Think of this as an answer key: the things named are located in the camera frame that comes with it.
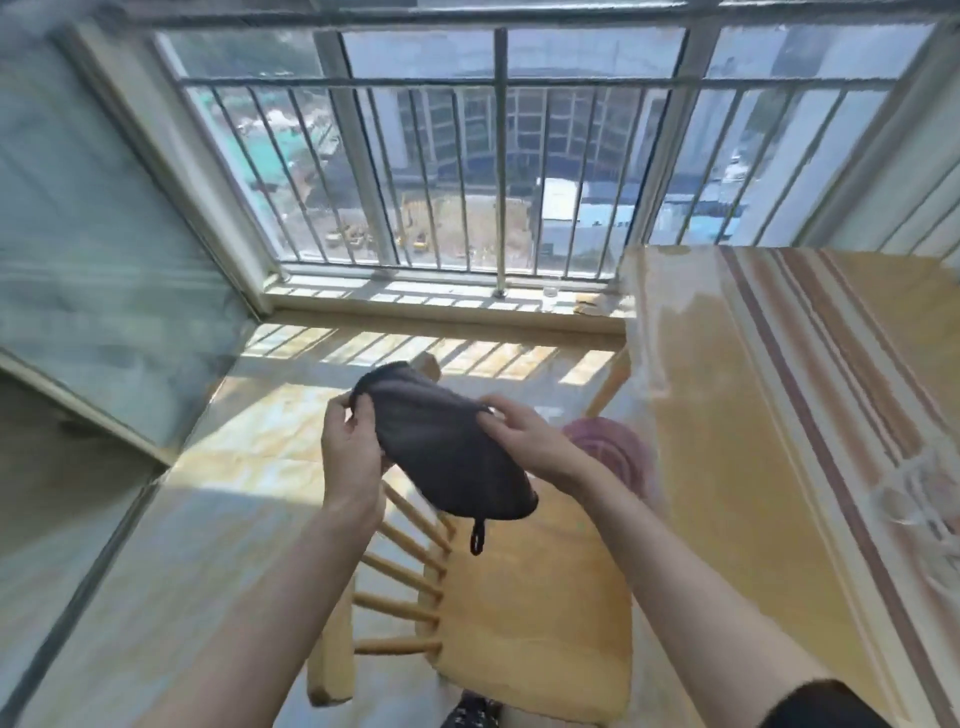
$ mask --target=person's right hand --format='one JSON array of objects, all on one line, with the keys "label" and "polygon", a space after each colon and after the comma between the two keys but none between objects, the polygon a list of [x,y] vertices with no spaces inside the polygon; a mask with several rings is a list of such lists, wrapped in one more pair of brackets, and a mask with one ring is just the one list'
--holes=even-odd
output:
[{"label": "person's right hand", "polygon": [[579,496],[596,461],[566,439],[566,435],[525,404],[500,395],[486,395],[480,402],[503,414],[477,414],[477,422],[516,463],[570,496]]}]

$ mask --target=foot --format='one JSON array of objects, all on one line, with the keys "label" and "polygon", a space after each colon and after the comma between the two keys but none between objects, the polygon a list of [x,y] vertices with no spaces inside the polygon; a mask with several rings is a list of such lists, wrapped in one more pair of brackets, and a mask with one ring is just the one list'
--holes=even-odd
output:
[{"label": "foot", "polygon": [[464,691],[441,728],[497,728],[503,703],[488,700],[476,692]]}]

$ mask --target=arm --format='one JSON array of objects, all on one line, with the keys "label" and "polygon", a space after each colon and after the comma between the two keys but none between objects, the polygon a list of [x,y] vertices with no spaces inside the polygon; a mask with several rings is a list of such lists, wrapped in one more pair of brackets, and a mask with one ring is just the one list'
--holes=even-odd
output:
[{"label": "arm", "polygon": [[311,647],[383,519],[373,404],[344,400],[324,418],[324,504],[240,599],[141,728],[271,726]]},{"label": "arm", "polygon": [[525,470],[576,498],[710,728],[756,726],[828,671],[691,551],[607,468],[534,410],[489,397],[480,424]]}]

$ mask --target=finger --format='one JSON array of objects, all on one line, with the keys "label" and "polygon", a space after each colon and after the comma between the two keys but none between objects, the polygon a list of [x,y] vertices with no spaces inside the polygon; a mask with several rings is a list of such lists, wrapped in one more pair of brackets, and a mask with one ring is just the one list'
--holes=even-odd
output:
[{"label": "finger", "polygon": [[512,425],[526,425],[540,416],[525,404],[507,399],[503,395],[489,394],[481,397],[479,401],[502,412],[507,422]]},{"label": "finger", "polygon": [[370,395],[360,395],[356,407],[353,409],[353,419],[356,421],[354,431],[358,429],[367,432],[376,432],[376,415],[373,411],[373,400]]},{"label": "finger", "polygon": [[342,402],[342,397],[335,397],[326,404],[324,412],[324,434],[321,440],[326,442],[336,442],[341,440],[347,434],[347,410]]},{"label": "finger", "polygon": [[490,412],[478,412],[477,424],[480,428],[490,435],[495,442],[506,449],[510,449],[516,442],[516,436],[519,434],[511,429],[509,425],[495,418]]}]

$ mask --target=frosted glass panel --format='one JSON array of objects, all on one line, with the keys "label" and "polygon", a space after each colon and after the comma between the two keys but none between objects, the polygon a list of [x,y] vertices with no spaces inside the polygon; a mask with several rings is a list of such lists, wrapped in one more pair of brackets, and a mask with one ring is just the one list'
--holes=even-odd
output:
[{"label": "frosted glass panel", "polygon": [[0,70],[0,348],[179,447],[252,317],[52,48]]}]

